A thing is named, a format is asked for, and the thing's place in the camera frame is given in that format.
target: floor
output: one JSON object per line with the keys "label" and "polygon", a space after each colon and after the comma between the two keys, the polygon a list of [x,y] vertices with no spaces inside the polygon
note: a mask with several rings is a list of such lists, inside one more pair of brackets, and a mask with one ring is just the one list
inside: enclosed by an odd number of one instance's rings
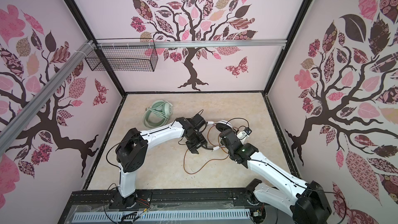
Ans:
{"label": "floor", "polygon": [[[134,94],[127,96],[88,189],[107,189],[112,183],[119,183],[119,171],[107,163],[106,153],[113,145],[122,141],[129,129],[133,127],[138,130],[147,129],[142,124],[142,115],[145,108],[151,106],[157,99],[166,99],[173,104],[171,120],[177,117],[193,117],[201,109],[204,109],[202,117],[207,121],[217,122],[236,117],[247,119],[252,130],[247,142],[289,172],[261,93]],[[231,123],[234,127],[246,124],[244,120],[232,120]],[[209,128],[203,132],[206,138]],[[216,128],[209,132],[209,139],[213,144],[217,143],[218,134]],[[266,182],[260,175],[229,158],[223,161],[211,161],[200,172],[189,175],[183,169],[183,158],[187,147],[179,145],[178,140],[164,142],[147,151],[145,163],[137,173],[138,189],[246,187],[254,178]],[[226,153],[221,149],[198,151],[199,154],[188,152],[186,155],[185,168],[190,173],[199,170],[210,159],[226,157]],[[108,159],[111,163],[117,163],[114,149],[109,153]]]}

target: tree mural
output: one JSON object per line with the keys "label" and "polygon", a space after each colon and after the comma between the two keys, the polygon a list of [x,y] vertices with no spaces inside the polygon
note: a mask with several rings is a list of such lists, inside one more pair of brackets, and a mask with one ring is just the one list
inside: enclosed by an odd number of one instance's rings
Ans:
{"label": "tree mural", "polygon": [[[386,121],[398,124],[398,108],[390,107],[398,103],[398,86],[385,89],[386,84],[398,80],[398,45],[394,46],[398,43],[398,30],[392,38],[388,27],[388,22],[394,29],[398,27],[397,5],[398,0],[380,0],[379,3],[377,0],[359,0],[363,18],[356,14],[344,15],[340,18],[345,22],[345,31],[337,30],[332,22],[322,45],[319,39],[310,44],[309,58],[301,63],[303,69],[294,76],[303,89],[299,98],[303,99],[302,108],[306,112],[304,127],[299,136],[287,130],[286,133],[293,141],[293,155],[296,150],[304,165],[302,145],[309,132],[320,126],[319,134],[325,134],[326,145],[336,141],[338,166],[342,167],[345,161],[355,181],[378,201],[379,178],[391,199],[398,204],[398,177],[388,175],[397,174],[398,169],[385,159],[395,156],[398,147],[379,144],[366,136],[380,133],[398,138],[396,130],[381,126]],[[369,32],[366,31],[366,21],[371,22]],[[353,128],[352,124],[359,124],[361,128]],[[342,142],[346,142],[347,150],[342,147]],[[379,157],[366,159],[354,150],[364,156],[374,154]]]}
{"label": "tree mural", "polygon": [[[139,17],[133,17],[131,26],[136,31],[142,32],[143,42],[146,41],[144,38],[153,38],[156,41],[250,40],[256,33],[245,30],[255,21],[254,18],[249,20],[243,18],[250,7],[243,5],[247,0],[217,0],[215,4],[213,0],[168,0],[165,5],[160,5],[160,1],[164,3],[166,0],[132,1],[134,8],[145,22]],[[145,31],[147,27],[151,27],[154,32]],[[230,27],[244,31],[230,33]],[[163,54],[164,60],[170,58],[178,62],[184,59],[183,64],[188,69],[190,78],[178,88],[191,85],[192,89],[200,91],[196,86],[208,83],[198,78],[192,59],[194,57],[207,59],[209,54],[221,59],[220,55],[228,56],[239,50],[238,47],[217,47],[216,50],[207,47],[160,48],[157,49],[157,53]],[[237,76],[247,71],[245,64],[228,66],[225,69]]]}
{"label": "tree mural", "polygon": [[[8,5],[7,9],[8,12],[0,10],[0,35],[8,45],[9,39],[25,35],[22,30],[26,23],[18,19],[17,7]],[[35,18],[26,13],[24,13],[24,17],[32,28],[32,34],[28,34],[26,38],[17,42],[15,50],[18,56],[10,51],[11,47],[6,48],[0,44],[0,54],[5,64],[2,71],[6,71],[0,72],[0,95],[9,99],[0,101],[0,115],[11,115],[8,119],[0,117],[0,122],[4,125],[8,125],[29,100],[40,91],[41,87],[46,85],[50,80],[50,70],[58,72],[59,68],[56,64],[64,63],[70,57],[68,42],[57,47],[51,32],[44,36],[42,26]],[[41,66],[39,60],[45,64],[45,69],[39,69]],[[61,135],[61,128],[67,127],[66,119],[73,117],[67,109],[79,107],[83,103],[78,99],[86,87],[86,78],[79,77],[82,70],[83,62],[74,69],[37,113],[39,121],[34,119],[32,122],[36,124],[18,135],[17,140],[23,140],[23,142],[6,150],[6,152],[12,149],[20,150],[14,161],[18,160],[18,168],[24,174],[34,177],[35,166],[47,162],[55,148],[57,150],[71,148],[78,150],[81,154],[83,177],[87,156],[92,157],[97,152],[98,148],[95,151],[91,150],[97,135],[86,143]],[[97,83],[96,80],[95,86],[99,92],[97,97],[101,96],[103,102],[101,100],[100,102],[104,103],[103,95],[106,94],[107,89]],[[67,98],[72,98],[72,100],[62,102]]]}

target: metal wire basket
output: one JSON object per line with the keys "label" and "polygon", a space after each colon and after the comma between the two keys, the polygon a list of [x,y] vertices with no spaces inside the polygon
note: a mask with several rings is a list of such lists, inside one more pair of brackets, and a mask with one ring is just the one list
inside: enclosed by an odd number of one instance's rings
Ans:
{"label": "metal wire basket", "polygon": [[[158,54],[154,40],[152,38],[136,39],[140,42],[98,44],[97,48],[87,55],[86,62],[92,71],[155,71]],[[107,62],[101,62],[101,58],[105,58]]]}

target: butterfly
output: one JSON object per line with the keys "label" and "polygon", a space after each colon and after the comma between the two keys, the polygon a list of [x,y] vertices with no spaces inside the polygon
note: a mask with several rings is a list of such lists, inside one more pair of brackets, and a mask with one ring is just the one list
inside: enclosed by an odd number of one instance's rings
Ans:
{"label": "butterfly", "polygon": [[226,70],[231,71],[232,75],[238,77],[240,72],[247,72],[248,67],[246,66],[246,63],[248,62],[247,57],[243,58],[237,67],[235,66],[227,66],[225,67]]}
{"label": "butterfly", "polygon": [[101,86],[101,83],[95,79],[96,88],[98,91],[97,96],[94,98],[93,106],[98,105],[99,103],[103,104],[106,102],[105,94],[108,91],[105,86]]}

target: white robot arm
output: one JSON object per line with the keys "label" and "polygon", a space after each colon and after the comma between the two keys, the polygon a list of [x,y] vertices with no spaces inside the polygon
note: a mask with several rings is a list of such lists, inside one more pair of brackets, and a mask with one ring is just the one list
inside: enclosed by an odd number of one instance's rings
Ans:
{"label": "white robot arm", "polygon": [[133,128],[127,132],[116,149],[120,167],[120,195],[123,198],[135,197],[137,169],[142,166],[148,149],[174,138],[185,137],[188,149],[198,153],[197,149],[207,144],[199,131],[205,124],[216,124],[221,132],[221,143],[228,149],[232,160],[260,174],[278,188],[270,187],[258,179],[253,180],[249,203],[272,205],[292,216],[298,224],[326,222],[331,208],[319,184],[314,181],[309,184],[291,175],[267,159],[256,147],[245,143],[251,133],[248,127],[235,133],[227,121],[205,122],[199,114],[193,118],[177,118],[173,123],[155,129],[140,132]]}

